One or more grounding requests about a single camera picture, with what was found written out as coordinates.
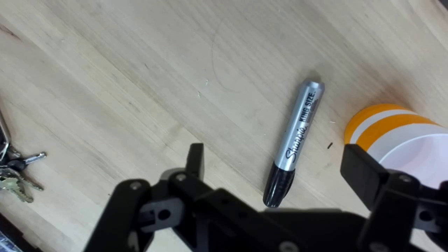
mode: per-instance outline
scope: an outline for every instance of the metal key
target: metal key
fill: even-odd
[[[36,156],[24,159],[24,162],[26,162],[27,166],[30,166],[30,164],[33,164],[36,162],[40,162],[40,160],[45,159],[45,157],[47,157],[47,153],[43,152],[43,153],[38,153]]]
[[[0,177],[0,190],[13,192],[20,201],[33,204],[34,199],[27,195],[24,185],[20,178]]]
[[[38,155],[27,157],[27,159],[10,160],[8,164],[0,166],[0,169],[8,167],[8,169],[16,170],[19,173],[23,173],[24,170],[27,170],[27,167],[30,164],[37,163],[45,157],[47,157],[47,153],[43,152],[43,153],[38,153]]]
[[[0,190],[12,191],[15,192],[23,202],[34,202],[34,199],[27,195],[26,185],[44,191],[44,188],[34,183],[33,180],[27,180],[23,176],[20,176],[17,171],[12,169],[3,169],[0,170]]]

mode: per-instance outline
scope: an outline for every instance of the marker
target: marker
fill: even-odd
[[[313,80],[306,82],[300,89],[293,118],[286,129],[267,184],[264,202],[268,208],[279,208],[293,185],[297,159],[304,148],[324,90],[323,83]]]

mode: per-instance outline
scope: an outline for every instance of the orange stripe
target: orange stripe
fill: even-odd
[[[380,138],[387,135],[388,132],[402,128],[405,125],[415,125],[415,124],[430,124],[436,125],[433,121],[419,117],[419,115],[397,115],[391,118],[386,118],[373,127],[370,127],[359,139],[359,146],[363,150],[369,150]]]
[[[346,132],[345,132],[345,143],[349,145],[351,139],[355,134],[355,131],[369,118],[384,113],[384,111],[391,111],[391,110],[405,110],[401,106],[397,104],[377,104],[373,107],[367,107],[365,110],[362,110],[360,113],[358,113],[349,122]]]

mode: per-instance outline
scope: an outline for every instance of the light wooden surface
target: light wooden surface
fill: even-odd
[[[283,206],[367,215],[339,176],[345,125],[400,103],[448,127],[447,68],[436,0],[2,0],[2,111],[20,150],[50,157],[30,169],[36,204],[2,194],[0,212],[44,251],[82,251],[120,181],[156,184],[197,142],[208,184],[262,211],[313,75],[328,90]],[[153,248],[185,250],[170,233]]]

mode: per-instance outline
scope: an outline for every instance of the white cup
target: white cup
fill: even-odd
[[[448,181],[448,129],[401,106],[365,108],[349,122],[346,145],[359,145],[388,170],[439,188]]]

